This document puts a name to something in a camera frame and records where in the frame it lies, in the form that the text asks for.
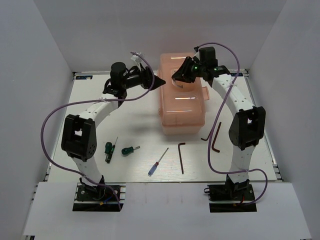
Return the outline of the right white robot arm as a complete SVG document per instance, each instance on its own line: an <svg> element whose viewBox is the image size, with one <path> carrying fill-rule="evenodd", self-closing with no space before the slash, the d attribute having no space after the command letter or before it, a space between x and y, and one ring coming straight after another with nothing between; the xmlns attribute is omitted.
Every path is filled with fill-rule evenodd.
<svg viewBox="0 0 320 240"><path fill-rule="evenodd" d="M236 85L238 75L232 76L219 65L214 47L195 47L195 55L187 56L172 75L174 81L194 83L196 78L206 81L223 99L233 120L228 136L233 144L232 161L226 173L226 195L236 200L249 186L249 167L253 151L264 136L266 111L256 107Z"/></svg>

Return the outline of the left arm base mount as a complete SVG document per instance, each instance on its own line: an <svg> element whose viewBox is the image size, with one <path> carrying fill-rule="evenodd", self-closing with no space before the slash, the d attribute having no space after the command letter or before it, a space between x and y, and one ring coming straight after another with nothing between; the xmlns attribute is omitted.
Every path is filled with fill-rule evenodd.
<svg viewBox="0 0 320 240"><path fill-rule="evenodd" d="M120 212L125 203L126 185L112 184L113 191L109 188L85 186L78 183L72 206L73 212Z"/></svg>

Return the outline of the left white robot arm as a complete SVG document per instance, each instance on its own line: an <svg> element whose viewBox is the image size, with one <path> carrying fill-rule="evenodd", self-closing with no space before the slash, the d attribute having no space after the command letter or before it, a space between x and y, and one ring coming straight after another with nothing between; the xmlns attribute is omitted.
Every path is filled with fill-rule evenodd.
<svg viewBox="0 0 320 240"><path fill-rule="evenodd" d="M64 121L61 148L83 174L80 182L89 186L88 193L99 200L105 196L103 175L94 155L97 149L96 129L127 98L127 90L136 86L153 91L166 84L148 67L127 68L123 62L111 65L110 78L105 82L101 99L78 115L69 114Z"/></svg>

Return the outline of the small brown hex key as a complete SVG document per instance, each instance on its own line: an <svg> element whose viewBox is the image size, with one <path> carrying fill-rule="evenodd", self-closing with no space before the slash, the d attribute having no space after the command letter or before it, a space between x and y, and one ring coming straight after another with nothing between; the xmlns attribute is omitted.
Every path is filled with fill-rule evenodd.
<svg viewBox="0 0 320 240"><path fill-rule="evenodd" d="M201 139L202 141L208 141L209 138L210 138L210 136L211 136L211 135L214 135L214 138L213 138L213 139L216 140L216 138L217 138L217 136L218 136L218 134L219 134L221 125L222 125L222 122L220 121L220 122L218 123L218 127L216 128L216 130L211 130L206 138L201 137L200 139Z"/></svg>

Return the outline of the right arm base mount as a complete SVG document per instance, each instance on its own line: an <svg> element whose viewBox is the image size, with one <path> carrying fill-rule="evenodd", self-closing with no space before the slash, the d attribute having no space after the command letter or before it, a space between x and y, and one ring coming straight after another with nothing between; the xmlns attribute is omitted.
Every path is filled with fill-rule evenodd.
<svg viewBox="0 0 320 240"><path fill-rule="evenodd" d="M211 213L253 213L257 212L253 187L231 192L224 184L210 184L203 192L208 195Z"/></svg>

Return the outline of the large brown hex key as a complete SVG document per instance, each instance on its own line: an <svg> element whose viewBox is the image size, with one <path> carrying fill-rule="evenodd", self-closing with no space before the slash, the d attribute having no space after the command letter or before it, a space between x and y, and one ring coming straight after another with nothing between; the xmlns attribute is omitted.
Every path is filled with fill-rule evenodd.
<svg viewBox="0 0 320 240"><path fill-rule="evenodd" d="M217 138L218 138L218 134L219 134L219 130L216 131L215 136L214 136L213 141L212 141L212 145L211 145L211 149L216 153L220 153L220 150L215 147L215 144L216 144L216 141L217 141Z"/></svg>

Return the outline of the pink plastic tool box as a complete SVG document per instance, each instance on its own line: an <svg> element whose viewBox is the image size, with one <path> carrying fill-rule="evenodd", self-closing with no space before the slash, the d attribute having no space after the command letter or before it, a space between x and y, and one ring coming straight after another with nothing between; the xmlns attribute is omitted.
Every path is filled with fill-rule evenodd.
<svg viewBox="0 0 320 240"><path fill-rule="evenodd" d="M157 76L165 81L159 88L160 123L164 134L196 134L205 125L205 101L210 99L201 79L193 83L174 81L172 75L190 53L163 53Z"/></svg>

